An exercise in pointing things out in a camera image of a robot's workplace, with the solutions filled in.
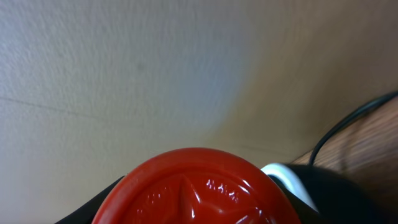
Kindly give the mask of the red sauce bottle green cap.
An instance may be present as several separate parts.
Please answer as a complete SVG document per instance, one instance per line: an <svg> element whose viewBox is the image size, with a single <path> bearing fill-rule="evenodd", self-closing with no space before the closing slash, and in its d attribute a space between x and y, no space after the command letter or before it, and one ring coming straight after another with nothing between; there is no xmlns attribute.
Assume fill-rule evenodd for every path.
<svg viewBox="0 0 398 224"><path fill-rule="evenodd" d="M300 223L281 189L256 166L207 148L177 149L136 167L94 223Z"/></svg>

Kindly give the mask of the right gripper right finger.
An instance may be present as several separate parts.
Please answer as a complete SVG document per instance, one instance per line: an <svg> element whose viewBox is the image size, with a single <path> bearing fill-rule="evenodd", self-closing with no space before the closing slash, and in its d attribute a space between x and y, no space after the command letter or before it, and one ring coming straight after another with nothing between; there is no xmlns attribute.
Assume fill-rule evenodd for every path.
<svg viewBox="0 0 398 224"><path fill-rule="evenodd" d="M285 196L288 198L289 202L292 204L294 210L296 211L301 224L327 224L328 221L320 216L318 212L309 207L306 203L301 201L293 193L291 193L285 185L277 179L277 177L269 176L275 184L283 191Z"/></svg>

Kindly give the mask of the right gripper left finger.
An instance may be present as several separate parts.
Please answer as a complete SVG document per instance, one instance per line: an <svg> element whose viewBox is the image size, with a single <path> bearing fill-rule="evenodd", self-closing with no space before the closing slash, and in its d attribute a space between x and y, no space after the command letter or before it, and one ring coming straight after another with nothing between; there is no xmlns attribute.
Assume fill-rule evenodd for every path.
<svg viewBox="0 0 398 224"><path fill-rule="evenodd" d="M91 224L101 204L122 179L123 176L55 224Z"/></svg>

